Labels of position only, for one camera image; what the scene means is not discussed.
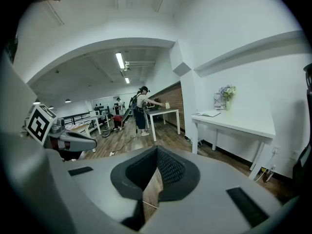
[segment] brick wall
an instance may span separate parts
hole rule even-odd
[[[171,108],[179,109],[180,128],[185,130],[181,83],[179,82],[150,97],[150,99],[152,100],[156,98],[159,98],[161,103],[169,102]],[[175,113],[166,114],[165,117],[168,122],[176,126],[176,114]]]

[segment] white sneakers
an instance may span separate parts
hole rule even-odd
[[[148,135],[150,135],[150,133],[148,133],[148,132],[141,133],[141,136],[148,136]]]

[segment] paper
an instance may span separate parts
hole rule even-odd
[[[215,117],[219,115],[220,112],[217,110],[208,110],[208,111],[203,111],[203,112],[198,112],[193,115],[199,115],[199,116],[207,116],[207,117]]]

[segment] person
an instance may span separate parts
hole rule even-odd
[[[123,128],[123,122],[122,122],[122,116],[121,115],[112,115],[112,114],[108,114],[107,116],[109,119],[114,121],[114,130],[117,130],[119,128],[119,130],[121,131]]]
[[[119,114],[123,115],[123,108],[124,108],[124,102],[118,97],[118,107],[119,107]]]
[[[149,91],[148,88],[146,86],[143,86],[139,89],[139,91],[136,94],[136,107],[134,109],[134,115],[136,118],[136,125],[141,130],[141,136],[150,135],[147,132],[147,129],[145,129],[145,116],[144,116],[143,103],[149,102],[151,104],[159,105],[161,107],[165,106],[163,103],[159,103],[151,99],[148,99],[146,95],[148,91]]]

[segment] woman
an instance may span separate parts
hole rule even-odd
[[[136,125],[139,129],[141,129],[141,136],[147,136],[150,135],[147,132],[147,129],[145,129],[145,116],[144,116],[144,109],[143,109],[143,103],[149,102],[151,104],[159,105],[164,107],[165,105],[163,103],[159,103],[153,100],[150,100],[147,98],[147,92],[148,88],[143,86],[140,88],[140,90],[136,94],[136,108],[134,109],[134,114],[136,118]]]

